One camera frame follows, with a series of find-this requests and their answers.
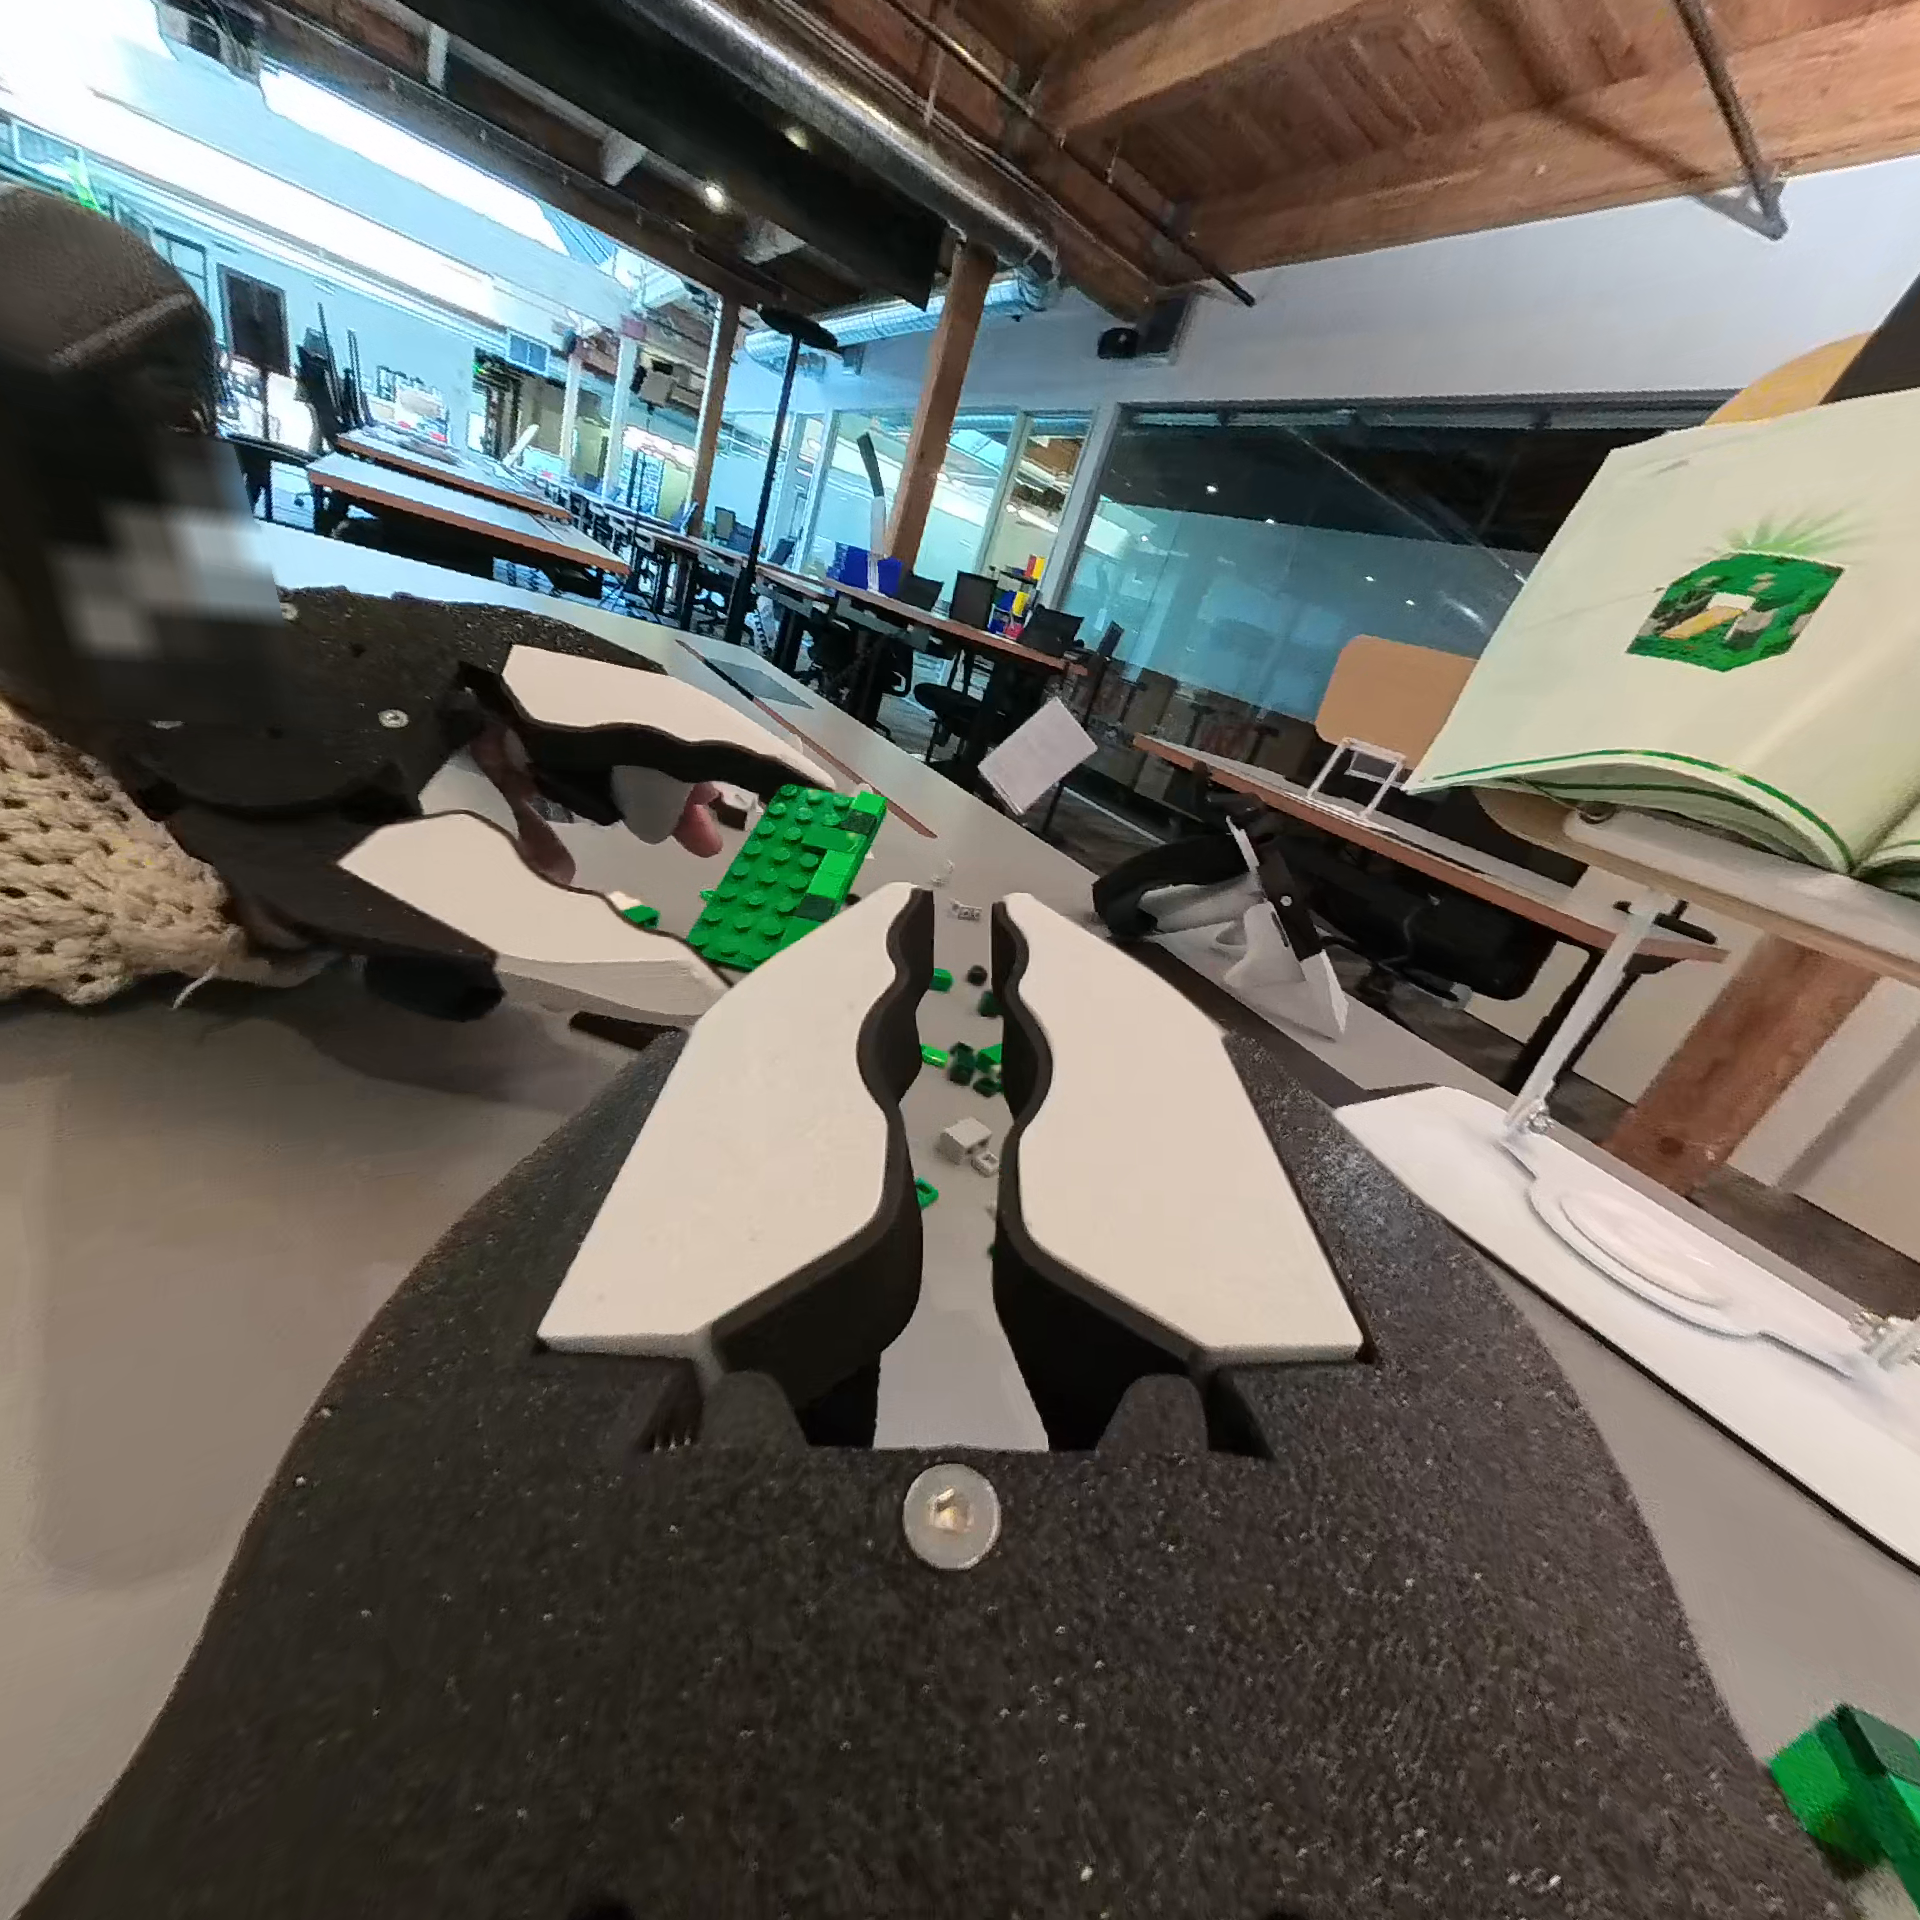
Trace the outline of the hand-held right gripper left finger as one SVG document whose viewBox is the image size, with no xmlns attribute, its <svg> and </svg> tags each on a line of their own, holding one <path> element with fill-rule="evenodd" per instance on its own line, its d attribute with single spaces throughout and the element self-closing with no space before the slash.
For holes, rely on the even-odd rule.
<svg viewBox="0 0 1920 1920">
<path fill-rule="evenodd" d="M 922 1296 L 903 1101 L 932 893 L 882 883 L 689 1033 L 538 1327 L 555 1352 L 875 1360 Z"/>
</svg>

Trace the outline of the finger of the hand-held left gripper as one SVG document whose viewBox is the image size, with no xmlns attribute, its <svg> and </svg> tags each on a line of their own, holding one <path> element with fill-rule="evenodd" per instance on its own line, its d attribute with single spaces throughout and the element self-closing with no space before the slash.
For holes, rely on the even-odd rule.
<svg viewBox="0 0 1920 1920">
<path fill-rule="evenodd" d="M 505 994 L 548 1011 L 698 1024 L 730 992 L 683 941 L 626 921 L 609 895 L 539 878 L 468 811 L 375 826 L 339 866 L 478 941 Z"/>
<path fill-rule="evenodd" d="M 518 643 L 498 683 L 536 758 L 554 768 L 630 766 L 761 798 L 788 784 L 836 787 L 832 770 L 793 737 L 659 670 Z"/>
</svg>

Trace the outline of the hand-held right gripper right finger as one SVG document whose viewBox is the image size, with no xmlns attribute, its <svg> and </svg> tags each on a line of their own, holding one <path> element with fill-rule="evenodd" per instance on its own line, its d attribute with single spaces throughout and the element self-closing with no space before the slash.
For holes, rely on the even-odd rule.
<svg viewBox="0 0 1920 1920">
<path fill-rule="evenodd" d="M 1360 1319 L 1223 1031 L 1032 893 L 993 909 L 1003 1246 L 1167 1354 L 1356 1360 Z"/>
</svg>

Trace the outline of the pile of small lego pieces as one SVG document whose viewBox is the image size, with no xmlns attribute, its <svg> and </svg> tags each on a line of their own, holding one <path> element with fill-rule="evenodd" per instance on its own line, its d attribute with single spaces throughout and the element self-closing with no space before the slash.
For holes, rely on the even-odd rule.
<svg viewBox="0 0 1920 1920">
<path fill-rule="evenodd" d="M 946 875 L 932 899 L 932 970 L 920 1001 L 920 1081 L 906 1120 L 920 1208 L 931 1213 L 950 1193 L 975 1181 L 988 1190 L 1002 1175 L 1012 1114 L 1007 1094 L 1002 997 L 993 970 L 991 911 L 961 897 Z M 1000 1173 L 984 1176 L 937 1151 L 939 1131 L 964 1114 L 993 1127 Z"/>
</svg>

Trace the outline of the green lego baseplate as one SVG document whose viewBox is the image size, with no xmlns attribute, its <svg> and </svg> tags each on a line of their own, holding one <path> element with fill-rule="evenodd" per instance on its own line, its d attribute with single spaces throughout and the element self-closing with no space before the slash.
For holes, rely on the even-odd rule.
<svg viewBox="0 0 1920 1920">
<path fill-rule="evenodd" d="M 779 785 L 705 895 L 689 946 L 716 968 L 754 970 L 832 921 L 855 891 L 887 808 L 873 790 Z"/>
</svg>

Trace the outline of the person's left forearm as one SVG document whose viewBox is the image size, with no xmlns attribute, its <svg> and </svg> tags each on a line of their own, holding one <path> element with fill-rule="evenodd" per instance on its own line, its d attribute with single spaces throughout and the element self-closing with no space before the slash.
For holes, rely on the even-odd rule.
<svg viewBox="0 0 1920 1920">
<path fill-rule="evenodd" d="M 99 1006 L 180 975 L 271 975 L 212 871 L 91 755 L 2 706 L 2 1001 Z"/>
</svg>

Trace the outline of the green lego block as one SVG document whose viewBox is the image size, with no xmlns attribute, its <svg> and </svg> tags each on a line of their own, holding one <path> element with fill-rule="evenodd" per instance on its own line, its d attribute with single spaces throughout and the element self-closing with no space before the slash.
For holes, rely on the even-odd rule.
<svg viewBox="0 0 1920 1920">
<path fill-rule="evenodd" d="M 1839 1704 L 1778 1747 L 1768 1770 L 1807 1834 L 1846 1873 L 1891 1869 L 1918 1886 L 1918 1742 Z"/>
</svg>

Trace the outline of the long office desk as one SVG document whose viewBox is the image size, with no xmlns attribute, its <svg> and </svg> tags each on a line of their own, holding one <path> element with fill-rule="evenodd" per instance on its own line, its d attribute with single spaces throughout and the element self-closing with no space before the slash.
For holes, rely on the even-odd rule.
<svg viewBox="0 0 1920 1920">
<path fill-rule="evenodd" d="M 536 568 L 560 591 L 599 593 L 631 565 L 570 519 L 476 494 L 444 472 L 322 451 L 304 469 L 316 534 L 379 553 L 489 576 L 495 565 Z"/>
<path fill-rule="evenodd" d="M 1018 640 L 972 627 L 969 623 L 946 614 L 912 607 L 890 593 L 851 587 L 846 582 L 804 577 L 785 567 L 756 565 L 754 582 L 759 591 L 785 591 L 809 607 L 855 607 L 900 631 L 932 632 L 969 655 L 994 655 L 1033 667 L 1047 675 L 1067 675 L 1072 681 L 1086 675 L 1092 665 L 1092 655 L 1089 654 L 1050 655 Z"/>
</svg>

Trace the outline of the wooden pillar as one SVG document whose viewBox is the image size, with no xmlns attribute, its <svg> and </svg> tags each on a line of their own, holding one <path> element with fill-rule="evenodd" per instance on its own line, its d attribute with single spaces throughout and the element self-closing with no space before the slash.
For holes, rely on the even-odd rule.
<svg viewBox="0 0 1920 1920">
<path fill-rule="evenodd" d="M 692 445 L 692 469 L 689 477 L 689 505 L 690 515 L 689 520 L 703 519 L 711 507 L 713 497 L 713 466 L 718 440 L 723 433 L 727 398 L 730 398 L 730 373 L 734 365 L 737 351 L 737 336 L 740 322 L 740 306 L 739 298 L 732 295 L 720 295 L 718 306 L 711 319 L 711 337 L 708 337 L 708 355 L 705 370 L 705 385 L 703 385 L 703 405 L 698 413 L 698 429 L 695 429 L 695 445 Z"/>
<path fill-rule="evenodd" d="M 1691 1194 L 1761 1127 L 1876 974 L 1778 935 L 1759 939 L 1602 1146 Z"/>
<path fill-rule="evenodd" d="M 887 522 L 886 553 L 890 560 L 899 560 L 906 570 L 912 570 L 920 561 L 929 514 L 998 267 L 994 250 L 975 239 L 964 239 L 953 253 L 945 306 L 932 331 L 894 509 Z"/>
</svg>

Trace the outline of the wooden-edged office desk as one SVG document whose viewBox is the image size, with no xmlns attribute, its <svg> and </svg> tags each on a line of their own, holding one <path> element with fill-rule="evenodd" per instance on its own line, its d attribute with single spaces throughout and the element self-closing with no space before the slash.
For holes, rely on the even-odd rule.
<svg viewBox="0 0 1920 1920">
<path fill-rule="evenodd" d="M 1620 906 L 1582 899 L 1572 883 L 1539 875 L 1512 858 L 1466 847 L 1415 822 L 1394 821 L 1378 808 L 1367 811 L 1328 800 L 1321 790 L 1263 770 L 1250 761 L 1201 751 L 1162 736 L 1135 733 L 1131 745 L 1177 770 L 1257 800 L 1294 822 L 1328 832 L 1352 847 L 1382 855 L 1411 872 L 1547 927 L 1564 943 L 1604 953 L 1627 931 Z"/>
</svg>

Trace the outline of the tan board stand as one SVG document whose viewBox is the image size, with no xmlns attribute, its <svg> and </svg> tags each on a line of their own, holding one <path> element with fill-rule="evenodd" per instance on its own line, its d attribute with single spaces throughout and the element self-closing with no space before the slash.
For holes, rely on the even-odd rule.
<svg viewBox="0 0 1920 1920">
<path fill-rule="evenodd" d="M 1359 634 L 1328 675 L 1313 727 L 1328 755 L 1307 790 L 1335 798 L 1353 785 L 1363 813 L 1399 793 L 1449 720 L 1476 661 L 1423 643 Z"/>
</svg>

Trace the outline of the open instruction booklet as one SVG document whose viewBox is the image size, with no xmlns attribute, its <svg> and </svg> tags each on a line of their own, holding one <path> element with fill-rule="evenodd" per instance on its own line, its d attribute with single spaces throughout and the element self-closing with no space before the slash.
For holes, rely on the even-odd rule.
<svg viewBox="0 0 1920 1920">
<path fill-rule="evenodd" d="M 1918 893 L 1918 393 L 1607 457 L 1411 779 Z"/>
</svg>

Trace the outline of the black flat panel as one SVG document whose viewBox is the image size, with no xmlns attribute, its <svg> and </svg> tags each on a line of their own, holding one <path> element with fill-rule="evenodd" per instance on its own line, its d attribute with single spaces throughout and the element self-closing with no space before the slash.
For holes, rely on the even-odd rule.
<svg viewBox="0 0 1920 1920">
<path fill-rule="evenodd" d="M 1825 402 L 1879 398 L 1918 391 L 1918 285 L 1883 318 L 1850 365 L 1835 376 Z"/>
</svg>

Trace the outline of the black metal rod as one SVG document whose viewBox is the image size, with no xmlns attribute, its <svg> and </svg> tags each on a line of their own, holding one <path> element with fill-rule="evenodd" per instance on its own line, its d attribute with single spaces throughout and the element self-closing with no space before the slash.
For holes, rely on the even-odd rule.
<svg viewBox="0 0 1920 1920">
<path fill-rule="evenodd" d="M 1718 117 L 1736 149 L 1745 193 L 1736 214 L 1770 242 L 1787 237 L 1785 177 L 1766 152 L 1759 125 L 1739 90 L 1730 57 L 1705 2 L 1671 2 L 1691 57 L 1707 82 Z"/>
</svg>

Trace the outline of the silver spiral duct pipe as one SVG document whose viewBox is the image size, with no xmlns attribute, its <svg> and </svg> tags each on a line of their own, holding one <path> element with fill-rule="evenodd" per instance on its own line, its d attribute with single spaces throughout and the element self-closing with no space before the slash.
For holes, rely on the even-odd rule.
<svg viewBox="0 0 1920 1920">
<path fill-rule="evenodd" d="M 834 54 L 812 32 L 775 22 L 759 5 L 639 2 L 631 11 L 720 63 L 962 239 L 993 250 L 1003 270 L 1035 282 L 1060 279 L 1059 249 L 1020 193 L 912 128 L 903 107 L 882 99 L 875 79 L 858 74 L 851 54 Z"/>
</svg>

